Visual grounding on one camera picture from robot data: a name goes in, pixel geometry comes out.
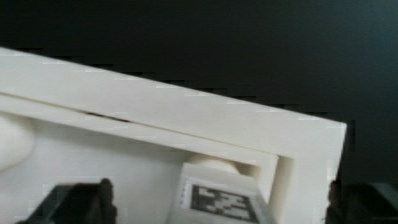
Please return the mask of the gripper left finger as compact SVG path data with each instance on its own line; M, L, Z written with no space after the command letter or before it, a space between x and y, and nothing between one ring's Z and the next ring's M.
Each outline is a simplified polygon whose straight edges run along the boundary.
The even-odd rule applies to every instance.
M57 185L29 216L16 224L116 224L114 185L98 183Z

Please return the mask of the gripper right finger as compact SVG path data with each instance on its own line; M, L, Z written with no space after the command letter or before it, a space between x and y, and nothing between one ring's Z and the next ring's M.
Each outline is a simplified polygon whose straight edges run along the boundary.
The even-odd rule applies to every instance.
M398 184L334 181L325 224L398 224Z

